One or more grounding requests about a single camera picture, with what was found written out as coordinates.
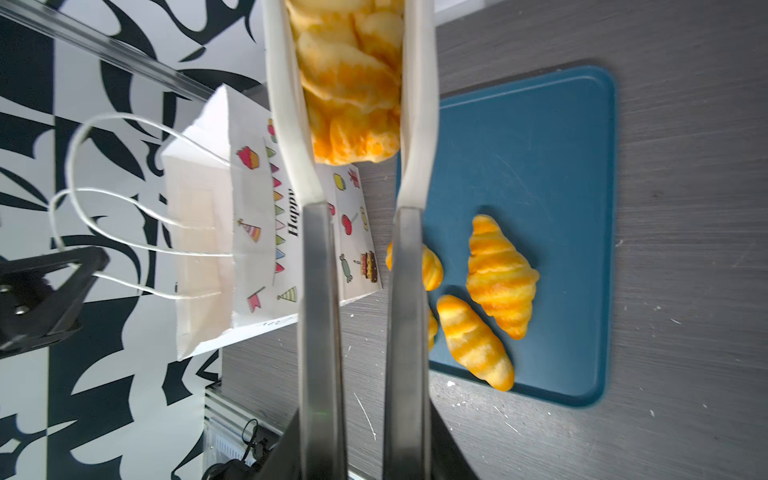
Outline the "white paper gift bag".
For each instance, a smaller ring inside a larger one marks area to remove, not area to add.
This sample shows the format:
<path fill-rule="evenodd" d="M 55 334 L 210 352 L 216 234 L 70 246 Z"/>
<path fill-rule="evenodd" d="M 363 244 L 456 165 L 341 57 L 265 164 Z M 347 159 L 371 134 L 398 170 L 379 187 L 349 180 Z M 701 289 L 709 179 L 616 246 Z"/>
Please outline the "white paper gift bag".
<path fill-rule="evenodd" d="M 167 214 L 138 200 L 94 187 L 76 187 L 75 159 L 97 122 L 125 119 L 171 135 L 160 151 Z M 94 116 L 71 138 L 65 160 L 67 189 L 49 207 L 56 247 L 64 244 L 53 207 L 68 195 L 83 223 L 100 235 L 130 246 L 175 257 L 176 291 L 103 274 L 105 280 L 176 303 L 177 359 L 237 343 L 295 323 L 304 296 L 302 204 L 286 169 L 270 111 L 227 85 L 221 85 L 197 119 L 183 132 L 136 115 Z M 360 173 L 353 165 L 319 165 L 316 172 L 330 211 L 336 274 L 323 282 L 338 286 L 341 306 L 382 289 L 367 221 Z M 98 193 L 127 201 L 170 231 L 170 247 L 128 241 L 103 231 L 85 213 L 77 194 Z"/>

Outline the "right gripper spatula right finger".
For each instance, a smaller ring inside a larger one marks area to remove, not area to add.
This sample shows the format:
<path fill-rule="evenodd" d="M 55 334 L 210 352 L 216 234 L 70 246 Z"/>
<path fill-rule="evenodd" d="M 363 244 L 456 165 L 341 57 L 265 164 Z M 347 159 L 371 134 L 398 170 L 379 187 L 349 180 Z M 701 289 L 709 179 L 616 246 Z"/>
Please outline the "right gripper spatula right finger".
<path fill-rule="evenodd" d="M 422 217 L 439 130 L 439 74 L 432 1 L 405 4 L 402 80 L 401 176 L 392 232 L 383 476 L 428 479 L 428 306 L 422 275 Z"/>

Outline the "flaky fake pastry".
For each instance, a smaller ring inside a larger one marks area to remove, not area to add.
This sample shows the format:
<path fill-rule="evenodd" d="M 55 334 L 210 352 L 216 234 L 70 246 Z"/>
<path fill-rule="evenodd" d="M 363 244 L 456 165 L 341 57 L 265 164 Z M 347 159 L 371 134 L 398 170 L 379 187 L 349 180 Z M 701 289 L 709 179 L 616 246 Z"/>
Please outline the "flaky fake pastry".
<path fill-rule="evenodd" d="M 314 158 L 379 163 L 400 149 L 402 1 L 288 1 Z"/>

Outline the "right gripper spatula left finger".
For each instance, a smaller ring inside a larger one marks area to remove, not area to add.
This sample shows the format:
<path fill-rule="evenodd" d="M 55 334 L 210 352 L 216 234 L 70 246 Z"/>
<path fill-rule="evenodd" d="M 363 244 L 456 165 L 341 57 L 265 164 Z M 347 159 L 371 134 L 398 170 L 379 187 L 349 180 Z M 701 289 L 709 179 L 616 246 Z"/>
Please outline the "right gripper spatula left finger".
<path fill-rule="evenodd" d="M 266 1 L 263 13 L 269 102 L 300 220 L 300 471 L 304 479 L 345 479 L 339 294 L 330 209 L 315 167 L 287 7 L 282 1 Z"/>

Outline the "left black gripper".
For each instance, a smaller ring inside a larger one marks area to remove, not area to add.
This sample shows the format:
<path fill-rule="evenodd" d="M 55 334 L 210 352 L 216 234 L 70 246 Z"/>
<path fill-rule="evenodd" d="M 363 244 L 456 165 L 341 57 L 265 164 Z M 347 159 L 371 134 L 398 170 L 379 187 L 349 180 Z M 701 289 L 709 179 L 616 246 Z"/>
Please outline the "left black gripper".
<path fill-rule="evenodd" d="M 96 274 L 109 263 L 95 246 L 1 262 L 1 357 L 55 345 L 78 332 Z"/>

